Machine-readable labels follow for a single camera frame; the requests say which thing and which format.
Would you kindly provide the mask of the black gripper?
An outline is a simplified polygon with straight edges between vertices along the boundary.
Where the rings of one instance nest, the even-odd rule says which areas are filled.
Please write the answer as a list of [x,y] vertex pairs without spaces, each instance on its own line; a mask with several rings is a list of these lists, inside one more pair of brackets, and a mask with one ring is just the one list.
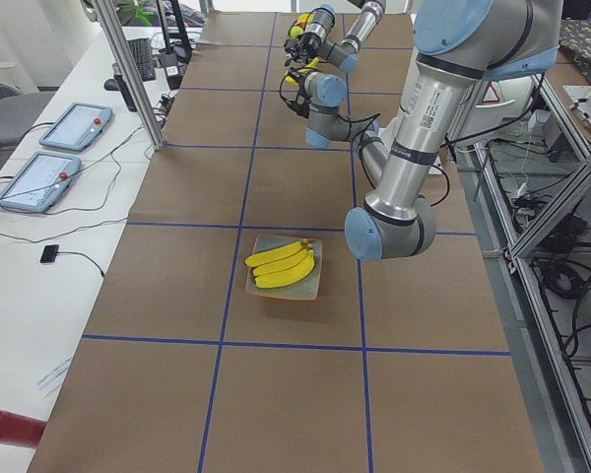
[[318,36],[289,38],[284,43],[284,50],[287,53],[286,63],[308,64],[318,56],[319,49],[320,38]]
[[297,93],[293,100],[285,99],[287,107],[296,115],[308,118],[310,114],[311,95],[305,89],[305,79],[288,79],[288,83],[297,87]]

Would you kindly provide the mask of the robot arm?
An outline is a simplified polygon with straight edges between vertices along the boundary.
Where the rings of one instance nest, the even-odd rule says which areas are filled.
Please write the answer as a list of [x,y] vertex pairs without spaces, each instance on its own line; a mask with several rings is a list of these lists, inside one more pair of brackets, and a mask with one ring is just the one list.
[[344,117],[341,76],[295,73],[306,99],[306,143],[356,142],[374,187],[345,219],[361,260],[414,256],[433,242],[435,215],[421,190],[467,90],[475,83],[539,74],[558,55],[559,1],[426,1],[413,24],[416,77],[405,86],[394,137],[369,118]]
[[314,59],[321,59],[345,74],[352,73],[359,63],[361,47],[386,12],[386,2],[351,1],[351,4],[361,12],[340,42],[330,37],[336,21],[332,6],[323,4],[300,14],[288,29],[285,66],[308,66]]

